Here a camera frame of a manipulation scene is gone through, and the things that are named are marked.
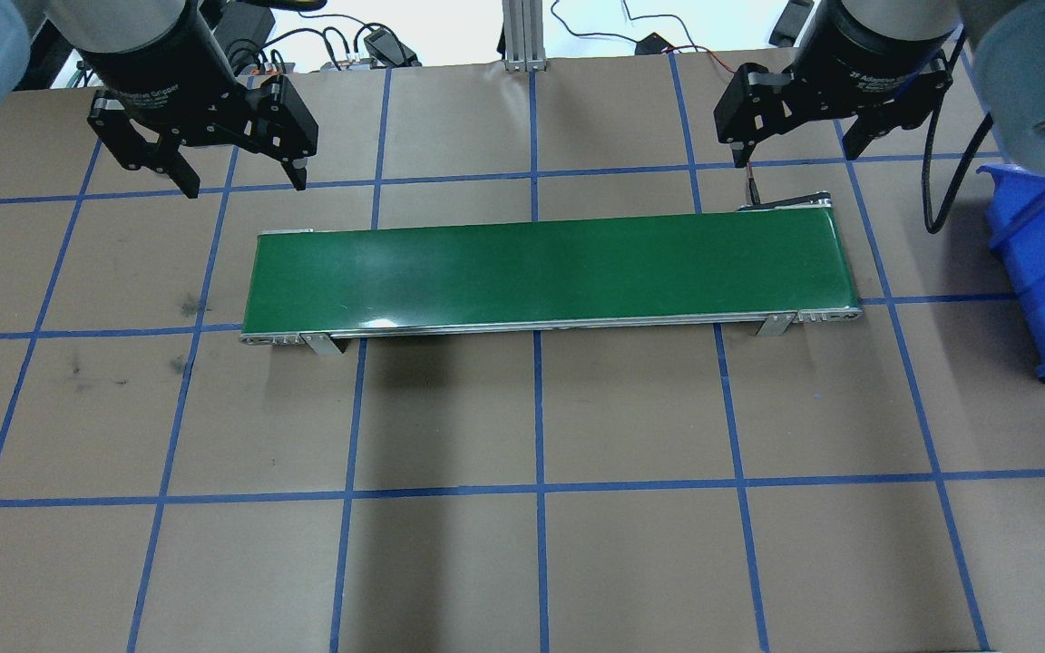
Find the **red wire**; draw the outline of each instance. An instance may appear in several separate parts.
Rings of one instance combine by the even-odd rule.
[[[712,54],[712,57],[715,59],[715,61],[717,61],[718,64],[720,64],[720,67],[722,67],[722,69],[725,69],[730,73],[735,73],[737,71],[737,69],[734,69],[734,67],[728,66],[728,64],[726,64],[721,57],[718,57],[717,53],[713,52],[713,50],[704,48],[703,45],[676,45],[675,48],[668,48],[667,50],[664,50],[664,53],[676,52],[688,48],[696,50],[704,50],[704,52]]]

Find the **conveyor belt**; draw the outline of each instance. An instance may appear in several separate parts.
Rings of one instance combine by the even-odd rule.
[[[240,340],[853,320],[830,207],[258,237]]]

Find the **grid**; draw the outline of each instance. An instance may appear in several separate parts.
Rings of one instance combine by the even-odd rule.
[[[691,187],[691,200],[696,212],[704,211],[704,202],[701,197],[700,170],[730,168],[729,162],[698,162],[694,153],[693,135],[690,129],[688,107],[684,102],[684,84],[681,83],[679,61],[683,61],[686,55],[677,59],[676,54],[669,55],[669,66],[671,70],[671,81],[675,90],[676,103],[679,111],[680,129],[683,132],[686,163],[678,165],[650,165],[650,166],[626,166],[626,167],[602,167],[602,168],[574,168],[574,169],[540,169],[539,168],[539,109],[538,109],[538,84],[536,84],[535,73],[530,73],[528,79],[528,123],[530,123],[530,169],[518,172],[506,173],[485,173],[485,174],[456,174],[456,176],[435,176],[435,177],[397,177],[389,178],[382,172],[382,164],[386,158],[387,123],[389,123],[390,88],[393,86],[395,75],[401,73],[385,72],[381,91],[381,118],[380,129],[378,129],[376,167],[372,179],[355,179],[355,181],[344,182],[310,182],[310,189],[323,189],[323,187],[369,187],[373,190],[372,223],[370,228],[378,228],[381,209],[381,189],[385,186],[405,185],[405,183],[439,183],[439,182],[488,182],[507,181],[507,179],[518,179],[518,181],[530,182],[531,220],[539,220],[539,181],[544,178],[555,177],[589,177],[589,176],[623,176],[654,172],[686,172],[689,176]],[[837,136],[842,135],[842,125],[834,124]],[[96,162],[99,160],[99,143],[96,143],[91,154],[91,160],[87,164],[87,171],[84,174],[79,191],[75,195],[47,195],[47,196],[24,196],[24,197],[0,197],[0,204],[14,203],[55,203],[72,202],[73,210],[69,220],[67,220],[66,231],[62,239],[59,255],[55,258],[53,270],[50,274],[49,284],[43,295],[42,306],[38,311],[37,321],[31,331],[0,332],[0,341],[21,341],[26,343],[24,359],[20,371],[18,371],[16,383],[10,394],[10,400],[5,410],[3,425],[0,429],[0,457],[3,449],[8,446],[10,437],[11,419],[16,412],[18,397],[32,358],[34,348],[40,341],[45,340],[69,340],[69,339],[140,339],[149,335],[181,334],[190,335],[190,348],[187,354],[187,363],[183,368],[182,381],[180,381],[179,396],[176,405],[173,421],[171,421],[170,436],[167,446],[167,454],[162,466],[162,480],[159,484],[159,491],[155,495],[138,496],[99,496],[99,497],[34,497],[34,498],[0,498],[0,509],[4,508],[42,508],[42,507],[119,507],[119,506],[147,506],[155,508],[155,516],[150,533],[147,539],[144,565],[142,565],[140,584],[138,584],[138,594],[134,601],[134,612],[127,636],[127,650],[137,650],[137,644],[141,635],[141,616],[144,611],[145,600],[147,599],[148,584],[156,565],[157,545],[159,533],[163,520],[163,512],[168,506],[179,505],[206,505],[206,504],[266,504],[266,502],[299,502],[299,500],[332,500],[341,502],[341,537],[338,544],[338,559],[335,580],[333,584],[333,599],[331,607],[325,607],[331,611],[331,632],[330,650],[345,650],[341,645],[341,622],[343,622],[343,608],[348,600],[346,594],[347,570],[351,546],[349,546],[349,533],[353,517],[353,504],[357,499],[386,499],[405,497],[438,497],[438,496],[481,496],[481,495],[526,495],[534,496],[535,502],[535,544],[538,560],[538,578],[535,579],[535,598],[539,611],[539,650],[547,652],[552,649],[551,633],[551,604],[549,604],[549,566],[548,566],[548,529],[547,529],[547,500],[548,496],[557,493],[570,492],[619,492],[619,491],[682,491],[683,489],[729,489],[737,492],[737,504],[739,508],[739,520],[741,520],[742,537],[744,542],[744,553],[746,558],[747,578],[749,578],[749,588],[751,591],[752,612],[756,621],[756,633],[758,633],[760,650],[768,652],[772,649],[770,636],[768,636],[768,613],[767,598],[763,594],[762,580],[760,579],[760,561],[758,558],[758,539],[753,533],[752,509],[750,502],[750,489],[753,488],[780,488],[780,487],[816,487],[816,486],[875,486],[887,484],[922,484],[932,486],[937,493],[943,516],[946,521],[946,532],[949,534],[950,545],[953,553],[955,567],[957,567],[960,578],[961,589],[966,594],[966,603],[970,612],[970,621],[975,633],[976,643],[982,650],[990,650],[993,633],[986,631],[983,623],[978,601],[978,589],[972,580],[969,567],[967,566],[967,553],[962,547],[962,539],[958,530],[957,520],[951,507],[947,484],[958,483],[959,481],[990,481],[990,480],[1017,480],[1017,479],[1045,479],[1045,467],[1042,468],[1002,468],[1002,470],[978,470],[978,471],[946,471],[942,460],[934,446],[933,435],[931,433],[930,419],[926,415],[925,401],[922,397],[915,368],[911,359],[911,351],[905,337],[903,323],[899,316],[900,306],[907,305],[936,305],[937,303],[954,302],[995,302],[1013,300],[1014,295],[1004,293],[982,293],[982,294],[953,294],[953,295],[912,295],[912,297],[899,297],[890,286],[890,282],[883,263],[883,253],[880,251],[878,237],[870,221],[866,208],[866,197],[863,196],[862,184],[858,181],[857,169],[872,162],[914,162],[921,161],[920,157],[912,155],[878,155],[862,157],[857,162],[847,162],[842,157],[808,158],[808,160],[772,160],[754,162],[759,167],[774,166],[816,166],[816,165],[844,165],[847,170],[851,186],[860,214],[862,214],[863,228],[870,255],[877,269],[877,274],[882,288],[880,297],[869,297],[863,299],[866,306],[887,306],[889,318],[892,324],[892,332],[897,341],[898,353],[901,364],[904,367],[905,379],[911,392],[913,410],[915,410],[918,426],[921,429],[922,443],[925,446],[925,453],[929,460],[930,470],[926,472],[891,472],[890,474],[858,474],[858,475],[812,475],[812,476],[754,476],[746,471],[746,465],[742,460],[741,442],[739,441],[737,405],[734,403],[734,394],[737,392],[737,377],[729,371],[728,356],[725,351],[725,332],[719,324],[714,324],[712,347],[717,352],[718,374],[720,375],[721,397],[723,409],[725,409],[726,427],[728,427],[728,447],[732,452],[732,464],[734,473],[730,477],[711,479],[673,479],[655,481],[599,481],[599,483],[553,483],[547,480],[547,444],[544,443],[544,402],[543,402],[543,340],[540,332],[533,334],[533,403],[534,403],[534,456],[535,470],[534,481],[528,484],[513,485],[461,485],[451,487],[408,487],[395,489],[362,489],[355,487],[355,475],[357,466],[357,449],[359,449],[359,434],[362,419],[362,396],[364,395],[366,379],[366,359],[369,344],[362,340],[356,344],[357,364],[355,369],[355,380],[353,384],[352,397],[352,421],[349,426],[348,459],[346,466],[345,487],[340,491],[286,491],[286,492],[258,492],[258,493],[194,493],[194,495],[180,495],[180,493],[169,493],[169,481],[173,470],[177,444],[180,429],[182,429],[183,418],[185,417],[189,384],[191,382],[192,364],[195,363],[201,335],[210,332],[236,331],[239,330],[237,323],[206,323],[206,311],[203,307],[207,305],[209,289],[211,286],[212,274],[216,264],[216,254],[220,247],[222,229],[224,228],[224,216],[227,211],[229,199],[236,193],[253,193],[253,191],[285,189],[283,185],[269,185],[269,183],[258,183],[258,185],[236,185],[233,183],[237,166],[237,151],[233,149],[231,160],[225,173],[224,185],[206,187],[201,189],[203,194],[219,195],[219,211],[216,214],[215,229],[212,231],[211,244],[208,251],[206,267],[203,275],[203,289],[200,294],[201,310],[195,311],[194,323],[191,326],[166,326],[156,329],[112,329],[112,330],[49,330],[45,329],[47,310],[50,308],[52,295],[55,285],[59,283],[59,275],[66,260],[67,249],[72,240],[76,220],[79,217],[85,203],[103,202],[103,200],[115,200],[123,197],[144,197],[144,196],[165,196],[175,195],[173,190],[133,190],[115,191],[115,193],[88,193],[92,174],[95,170]],[[955,160],[957,154],[937,154],[938,160]],[[999,160],[1000,153],[983,153],[979,158],[991,158]]]

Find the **robotic arm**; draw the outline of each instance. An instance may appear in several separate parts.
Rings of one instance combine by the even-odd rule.
[[[318,3],[303,4],[296,8]],[[285,75],[254,90],[237,83],[196,0],[51,0],[46,13],[107,86],[87,120],[121,166],[167,174],[195,197],[200,178],[180,145],[236,144],[277,160],[295,189],[306,188],[304,164],[317,154],[311,113]],[[157,133],[156,143],[133,120]]]
[[[106,84],[87,122],[127,169],[148,167],[195,197],[200,177],[181,145],[235,144],[277,160],[297,190],[317,154],[317,122],[285,75],[249,90],[233,77],[198,0],[16,0],[46,16]],[[325,0],[253,0],[295,10]],[[0,0],[0,100],[26,63],[22,20]],[[156,134],[146,141],[133,123]]]
[[[767,137],[857,116],[842,140],[855,160],[929,117],[952,81],[940,46],[959,21],[1004,148],[1045,174],[1045,0],[821,0],[791,66],[739,67],[714,111],[718,139],[743,167]]]

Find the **metal post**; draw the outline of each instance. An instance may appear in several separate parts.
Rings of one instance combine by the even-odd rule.
[[[542,0],[503,0],[506,70],[547,70],[542,48]]]

